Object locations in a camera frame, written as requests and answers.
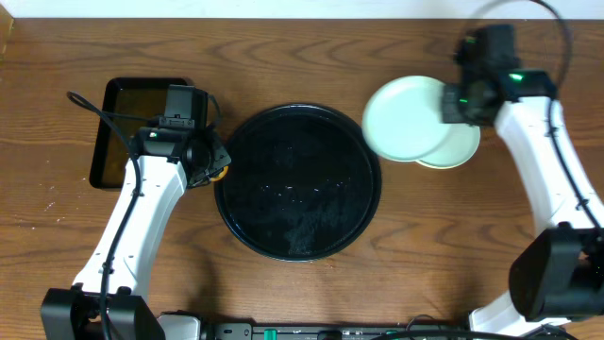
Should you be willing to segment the light blue plate top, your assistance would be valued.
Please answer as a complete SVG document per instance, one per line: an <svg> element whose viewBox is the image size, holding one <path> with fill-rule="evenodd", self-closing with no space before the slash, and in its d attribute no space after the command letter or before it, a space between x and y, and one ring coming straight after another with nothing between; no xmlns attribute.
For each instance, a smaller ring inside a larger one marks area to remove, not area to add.
<svg viewBox="0 0 604 340"><path fill-rule="evenodd" d="M479 127L451 125L445 139L438 147L419 160L434 164L465 163L476 153L479 143Z"/></svg>

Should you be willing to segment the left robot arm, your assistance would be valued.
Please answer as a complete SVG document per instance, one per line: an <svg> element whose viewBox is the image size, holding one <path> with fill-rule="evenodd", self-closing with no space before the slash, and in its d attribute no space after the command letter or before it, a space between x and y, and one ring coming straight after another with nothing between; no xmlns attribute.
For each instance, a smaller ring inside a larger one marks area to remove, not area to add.
<svg viewBox="0 0 604 340"><path fill-rule="evenodd" d="M189 188L219 179L231 162L218 134L143 127L101 240L71 288L41 306L48 339L201 339L200 317L155 316L147 305L154 261L170 215Z"/></svg>

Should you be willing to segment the light blue plate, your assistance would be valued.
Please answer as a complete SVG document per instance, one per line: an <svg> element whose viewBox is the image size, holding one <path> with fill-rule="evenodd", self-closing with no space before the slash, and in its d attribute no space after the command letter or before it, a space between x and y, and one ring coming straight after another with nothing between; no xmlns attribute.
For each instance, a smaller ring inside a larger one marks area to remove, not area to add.
<svg viewBox="0 0 604 340"><path fill-rule="evenodd" d="M479 143L479 127L451 125L445 139L438 147L419 160L434 164L465 163L476 153Z"/></svg>
<svg viewBox="0 0 604 340"><path fill-rule="evenodd" d="M365 142L380 157L414 162L435 151L451 132L441 121L444 83L428 76L405 76L379 88L361 121Z"/></svg>

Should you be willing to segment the yellow plate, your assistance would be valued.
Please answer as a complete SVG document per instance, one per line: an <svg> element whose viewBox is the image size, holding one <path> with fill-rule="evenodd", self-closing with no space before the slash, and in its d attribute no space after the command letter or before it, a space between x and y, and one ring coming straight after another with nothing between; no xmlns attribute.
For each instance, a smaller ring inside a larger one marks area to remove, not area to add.
<svg viewBox="0 0 604 340"><path fill-rule="evenodd" d="M458 167L463 164L463 162L454 163L454 164L434 164L434 163L429 163L429 162L425 162L425 161L421 161L421 160L417 160L415 162L422 166L425 166L427 168L438 169L438 170L452 169L452 168Z"/></svg>

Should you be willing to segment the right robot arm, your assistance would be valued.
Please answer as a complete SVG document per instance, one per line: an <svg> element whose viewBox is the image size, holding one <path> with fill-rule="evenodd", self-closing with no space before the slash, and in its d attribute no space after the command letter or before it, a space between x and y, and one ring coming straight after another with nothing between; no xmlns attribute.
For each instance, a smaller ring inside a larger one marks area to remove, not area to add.
<svg viewBox="0 0 604 340"><path fill-rule="evenodd" d="M447 123L492 127L512 154L537 236L512 263L508 291L469 315L474 332L528 335L603 314L603 203L542 70L464 65L445 86Z"/></svg>

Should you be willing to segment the green and orange sponge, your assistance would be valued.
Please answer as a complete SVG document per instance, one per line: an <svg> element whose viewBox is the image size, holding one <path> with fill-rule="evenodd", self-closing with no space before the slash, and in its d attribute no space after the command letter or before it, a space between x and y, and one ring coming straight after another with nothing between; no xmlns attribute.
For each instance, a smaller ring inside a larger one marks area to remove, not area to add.
<svg viewBox="0 0 604 340"><path fill-rule="evenodd" d="M228 171L228 166L225 166L217 175L212 176L210 178L210 182L220 181L227 174L227 171Z"/></svg>

